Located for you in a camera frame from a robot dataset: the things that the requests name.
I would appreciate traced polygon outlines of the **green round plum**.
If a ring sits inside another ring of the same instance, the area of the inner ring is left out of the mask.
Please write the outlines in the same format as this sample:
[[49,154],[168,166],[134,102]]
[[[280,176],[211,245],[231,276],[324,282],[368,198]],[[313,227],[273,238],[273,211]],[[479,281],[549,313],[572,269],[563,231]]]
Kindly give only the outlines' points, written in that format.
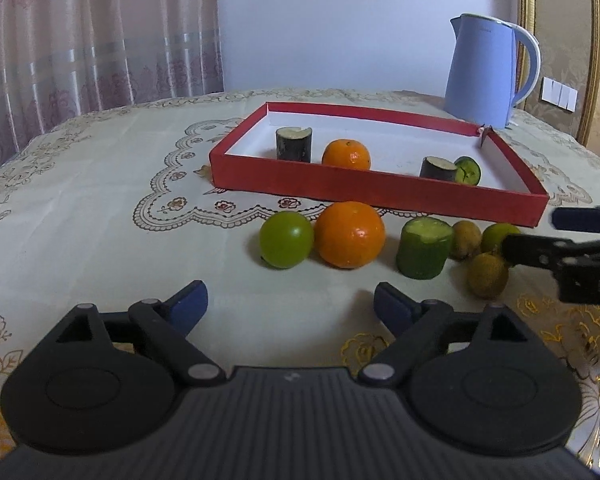
[[302,263],[312,252],[313,243],[313,226],[298,212],[278,212],[260,227],[261,258],[276,269],[290,269]]
[[507,222],[493,223],[483,231],[480,249],[482,252],[498,254],[501,251],[504,238],[519,233],[520,229],[513,224]]

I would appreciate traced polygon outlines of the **brown longan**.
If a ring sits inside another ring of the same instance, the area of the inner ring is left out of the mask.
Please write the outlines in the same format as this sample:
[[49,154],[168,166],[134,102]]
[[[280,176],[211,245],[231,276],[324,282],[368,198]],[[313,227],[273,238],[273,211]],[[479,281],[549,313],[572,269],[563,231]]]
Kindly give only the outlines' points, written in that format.
[[463,261],[474,256],[481,247],[482,232],[472,221],[460,220],[453,226],[453,240],[450,257]]
[[497,254],[484,252],[475,256],[467,268],[467,286],[477,297],[495,299],[508,283],[509,267]]

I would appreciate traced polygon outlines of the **green cucumber cylinder piece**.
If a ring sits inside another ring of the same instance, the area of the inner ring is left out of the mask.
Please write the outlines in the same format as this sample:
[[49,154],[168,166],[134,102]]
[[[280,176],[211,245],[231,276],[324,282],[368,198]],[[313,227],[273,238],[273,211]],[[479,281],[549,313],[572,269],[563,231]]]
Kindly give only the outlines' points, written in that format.
[[454,231],[449,223],[430,217],[407,221],[402,230],[396,266],[407,278],[431,280],[449,258]]

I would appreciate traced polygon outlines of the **dark green cucumber end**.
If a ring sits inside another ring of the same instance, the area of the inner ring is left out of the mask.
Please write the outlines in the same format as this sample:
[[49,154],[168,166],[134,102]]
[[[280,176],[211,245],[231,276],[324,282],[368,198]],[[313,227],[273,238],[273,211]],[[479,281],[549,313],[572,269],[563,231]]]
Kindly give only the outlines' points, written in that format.
[[481,180],[481,168],[475,159],[469,156],[460,156],[455,162],[455,181],[467,185],[476,186]]

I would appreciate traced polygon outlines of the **orange mandarin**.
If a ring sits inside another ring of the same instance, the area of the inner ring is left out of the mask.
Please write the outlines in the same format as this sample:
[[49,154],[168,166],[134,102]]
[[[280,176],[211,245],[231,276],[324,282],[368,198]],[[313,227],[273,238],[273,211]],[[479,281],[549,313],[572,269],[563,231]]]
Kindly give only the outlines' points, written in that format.
[[339,269],[357,269],[375,260],[386,241],[386,228],[378,212],[359,202],[334,203],[314,224],[318,255]]
[[372,160],[364,144],[352,139],[337,139],[324,149],[321,163],[326,166],[370,170]]

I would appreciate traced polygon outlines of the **blue electric kettle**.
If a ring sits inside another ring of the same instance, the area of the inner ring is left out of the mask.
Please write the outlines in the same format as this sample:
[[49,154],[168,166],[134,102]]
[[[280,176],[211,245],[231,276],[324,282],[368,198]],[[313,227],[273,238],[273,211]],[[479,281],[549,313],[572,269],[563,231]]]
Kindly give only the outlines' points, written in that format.
[[[473,13],[452,18],[455,48],[443,109],[477,125],[503,128],[534,89],[541,70],[539,41],[527,29]],[[517,48],[529,53],[529,75],[516,87]]]

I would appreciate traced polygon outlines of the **red shallow box tray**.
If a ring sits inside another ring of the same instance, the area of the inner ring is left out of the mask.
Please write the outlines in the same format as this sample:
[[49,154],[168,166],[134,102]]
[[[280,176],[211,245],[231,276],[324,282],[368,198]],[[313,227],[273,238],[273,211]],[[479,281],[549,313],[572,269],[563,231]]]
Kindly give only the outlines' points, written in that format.
[[[312,129],[310,162],[276,158],[275,131]],[[337,139],[361,142],[370,170],[321,163]],[[422,159],[452,162],[469,156],[481,168],[472,186],[419,177]],[[356,200],[372,206],[448,217],[540,223],[548,194],[527,164],[493,130],[450,118],[340,104],[266,102],[240,122],[209,153],[218,188],[326,202]]]

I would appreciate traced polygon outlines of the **pink floral curtain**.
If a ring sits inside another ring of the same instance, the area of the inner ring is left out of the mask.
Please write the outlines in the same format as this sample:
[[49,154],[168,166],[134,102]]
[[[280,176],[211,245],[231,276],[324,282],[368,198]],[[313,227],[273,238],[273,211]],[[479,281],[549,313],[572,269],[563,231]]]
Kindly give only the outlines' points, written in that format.
[[0,167],[70,118],[222,88],[218,0],[0,0]]

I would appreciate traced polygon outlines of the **white wall switch plate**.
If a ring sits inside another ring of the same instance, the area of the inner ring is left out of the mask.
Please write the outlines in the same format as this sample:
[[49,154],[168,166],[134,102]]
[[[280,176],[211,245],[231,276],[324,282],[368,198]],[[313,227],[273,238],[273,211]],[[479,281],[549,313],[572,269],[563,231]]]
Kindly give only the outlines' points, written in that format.
[[552,78],[544,77],[540,99],[548,104],[557,106],[561,110],[574,113],[577,107],[578,90]]

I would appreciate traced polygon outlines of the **gold mirror frame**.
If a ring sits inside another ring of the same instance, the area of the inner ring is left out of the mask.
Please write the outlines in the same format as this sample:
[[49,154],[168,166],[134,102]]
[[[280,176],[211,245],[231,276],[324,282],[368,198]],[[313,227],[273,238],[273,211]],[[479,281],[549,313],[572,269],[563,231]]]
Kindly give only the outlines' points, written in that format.
[[540,42],[540,76],[578,92],[572,112],[543,101],[542,84],[519,107],[585,144],[600,88],[600,0],[518,0],[517,21]]

